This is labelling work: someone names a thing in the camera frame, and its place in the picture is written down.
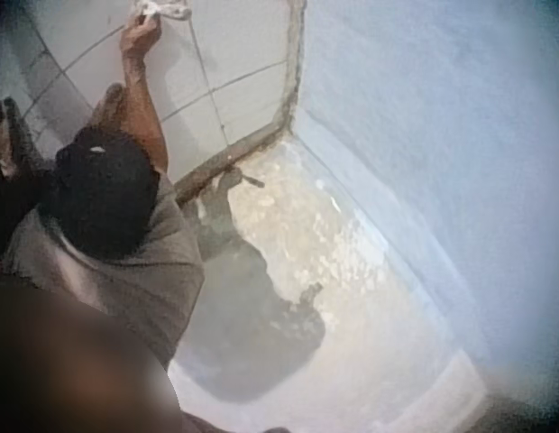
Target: fingers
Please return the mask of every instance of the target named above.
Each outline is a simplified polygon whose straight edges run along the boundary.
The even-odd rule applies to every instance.
[[[141,12],[133,12],[127,18],[126,29],[133,29],[141,24],[143,15]]]
[[[143,21],[143,26],[148,30],[155,30],[156,28],[161,29],[161,19],[159,14],[147,15],[145,21]]]

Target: dark clothing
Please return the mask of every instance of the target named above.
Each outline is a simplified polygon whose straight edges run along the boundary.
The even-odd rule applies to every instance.
[[[15,228],[39,203],[49,182],[48,171],[29,171],[8,180],[0,167],[0,258]]]

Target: hand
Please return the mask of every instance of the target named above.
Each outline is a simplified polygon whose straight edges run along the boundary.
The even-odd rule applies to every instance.
[[[161,21],[157,14],[133,15],[125,25],[119,47],[124,59],[143,60],[160,37]]]

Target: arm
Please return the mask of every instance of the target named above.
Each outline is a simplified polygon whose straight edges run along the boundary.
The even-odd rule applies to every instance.
[[[125,111],[122,129],[148,154],[156,170],[167,172],[168,151],[145,76],[143,58],[160,38],[159,16],[130,18],[121,38],[125,74]]]

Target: blurred skin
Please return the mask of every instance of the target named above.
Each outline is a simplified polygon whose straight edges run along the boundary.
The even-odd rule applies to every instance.
[[[134,336],[72,299],[44,297],[19,309],[14,323],[49,432],[181,431],[170,380]]]

